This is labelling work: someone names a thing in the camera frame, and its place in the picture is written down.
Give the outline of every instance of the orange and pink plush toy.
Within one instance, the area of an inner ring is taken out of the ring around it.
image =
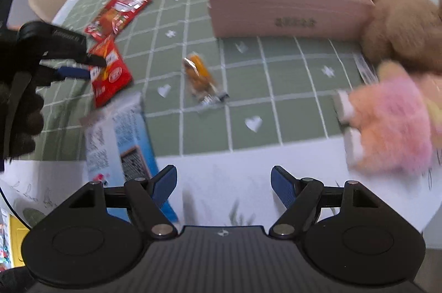
[[[420,174],[442,147],[442,77],[409,76],[393,61],[378,67],[379,83],[333,97],[349,168]]]

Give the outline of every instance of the metal screw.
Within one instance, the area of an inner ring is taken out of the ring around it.
[[[293,228],[293,226],[283,223],[281,225],[274,226],[273,232],[275,232],[278,236],[287,236],[295,232],[295,228]]]
[[[152,227],[153,234],[157,236],[165,236],[172,233],[173,227],[164,223]]]

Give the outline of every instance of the red snack package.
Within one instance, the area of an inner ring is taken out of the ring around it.
[[[86,26],[85,33],[98,42],[107,36],[116,36],[151,0],[110,0],[94,21]]]
[[[132,81],[132,75],[123,62],[112,35],[96,44],[91,53],[106,59],[106,67],[90,67],[95,106],[101,107]]]

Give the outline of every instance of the brown plush toy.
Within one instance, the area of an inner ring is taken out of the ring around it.
[[[373,0],[362,50],[373,63],[394,59],[410,70],[442,73],[442,0]]]

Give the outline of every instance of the blue snack package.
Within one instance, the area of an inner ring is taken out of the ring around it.
[[[141,92],[123,93],[107,106],[80,120],[85,128],[86,164],[90,181],[123,186],[138,177],[151,178],[159,169],[141,111]],[[107,211],[129,221],[124,208]],[[172,223],[178,217],[166,201],[161,207]]]

